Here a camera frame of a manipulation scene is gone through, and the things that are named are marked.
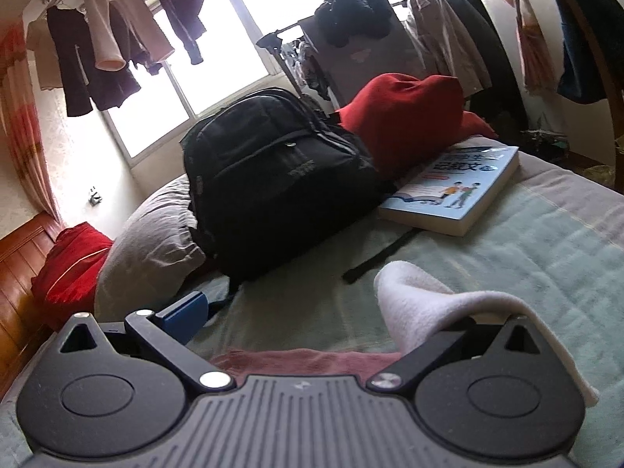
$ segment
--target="red curtain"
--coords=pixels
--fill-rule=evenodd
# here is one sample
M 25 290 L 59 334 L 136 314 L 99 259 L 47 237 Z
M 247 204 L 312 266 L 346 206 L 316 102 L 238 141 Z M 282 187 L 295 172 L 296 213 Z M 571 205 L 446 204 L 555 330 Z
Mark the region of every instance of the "red curtain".
M 35 207 L 62 223 L 41 145 L 21 21 L 9 28 L 0 43 L 0 82 L 0 125 L 20 182 Z
M 505 0 L 516 9 L 524 86 L 529 93 L 553 90 L 555 74 L 542 29 L 529 0 Z

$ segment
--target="headboard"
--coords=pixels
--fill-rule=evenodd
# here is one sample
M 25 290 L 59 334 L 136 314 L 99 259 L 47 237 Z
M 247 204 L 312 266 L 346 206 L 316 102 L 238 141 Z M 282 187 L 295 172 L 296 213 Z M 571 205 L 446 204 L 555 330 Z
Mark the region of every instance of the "headboard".
M 30 293 L 61 231 L 46 213 L 0 239 L 0 399 L 52 331 Z

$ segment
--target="black backpack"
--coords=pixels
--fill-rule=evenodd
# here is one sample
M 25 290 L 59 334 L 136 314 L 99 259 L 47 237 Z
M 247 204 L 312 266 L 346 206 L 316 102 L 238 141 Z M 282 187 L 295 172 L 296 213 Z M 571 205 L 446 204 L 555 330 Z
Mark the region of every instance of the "black backpack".
M 283 89 L 253 93 L 200 121 L 182 146 L 193 237 L 236 286 L 382 200 L 360 140 Z

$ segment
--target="red cloth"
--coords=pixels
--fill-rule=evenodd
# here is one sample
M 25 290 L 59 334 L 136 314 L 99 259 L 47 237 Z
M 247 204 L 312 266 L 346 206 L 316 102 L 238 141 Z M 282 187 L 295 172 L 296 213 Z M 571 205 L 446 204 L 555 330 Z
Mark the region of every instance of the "red cloth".
M 113 242 L 88 223 L 58 235 L 46 263 L 32 278 L 32 295 L 43 304 L 44 321 L 55 331 L 78 311 L 93 312 L 98 273 Z
M 398 179 L 471 135 L 497 137 L 463 106 L 462 88 L 454 77 L 432 75 L 419 81 L 385 73 L 339 112 L 342 126 L 360 137 L 382 178 Z
M 280 352 L 229 350 L 210 361 L 242 384 L 247 375 L 355 375 L 361 382 L 401 358 L 400 353 L 317 352 L 307 348 Z

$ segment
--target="wooden chair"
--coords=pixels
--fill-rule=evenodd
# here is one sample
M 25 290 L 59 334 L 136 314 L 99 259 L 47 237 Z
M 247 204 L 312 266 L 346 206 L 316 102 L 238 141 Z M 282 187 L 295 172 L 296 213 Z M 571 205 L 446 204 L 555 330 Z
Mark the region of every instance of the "wooden chair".
M 594 30 L 592 30 L 579 4 L 576 0 L 565 1 L 585 35 L 605 88 L 604 92 L 609 102 L 613 121 L 613 143 L 615 145 L 615 184 L 613 189 L 619 193 L 624 193 L 624 99 L 622 98 L 622 81 L 609 69 L 600 43 L 598 43 Z

